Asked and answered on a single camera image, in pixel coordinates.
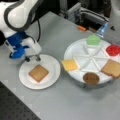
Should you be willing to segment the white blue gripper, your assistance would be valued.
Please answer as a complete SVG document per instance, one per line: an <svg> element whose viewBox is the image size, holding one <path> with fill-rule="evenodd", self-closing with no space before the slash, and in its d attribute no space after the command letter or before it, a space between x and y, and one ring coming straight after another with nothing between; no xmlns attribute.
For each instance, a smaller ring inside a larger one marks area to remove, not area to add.
<svg viewBox="0 0 120 120"><path fill-rule="evenodd" d="M24 58L30 62L30 57L35 56L36 61L41 61L39 56L42 48L40 44L25 32L17 32L6 38L4 44L10 49L11 59Z"/></svg>

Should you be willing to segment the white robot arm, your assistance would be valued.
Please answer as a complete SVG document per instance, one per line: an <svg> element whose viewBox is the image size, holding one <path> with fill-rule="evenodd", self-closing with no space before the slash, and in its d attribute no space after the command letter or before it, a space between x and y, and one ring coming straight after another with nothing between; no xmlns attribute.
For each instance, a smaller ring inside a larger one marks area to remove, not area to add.
<svg viewBox="0 0 120 120"><path fill-rule="evenodd" d="M27 35L25 31L31 25L33 15L43 0L17 0L0 2L0 30L5 36L4 44L10 49L11 59L24 58L30 61L31 56L40 60L40 44Z"/></svg>

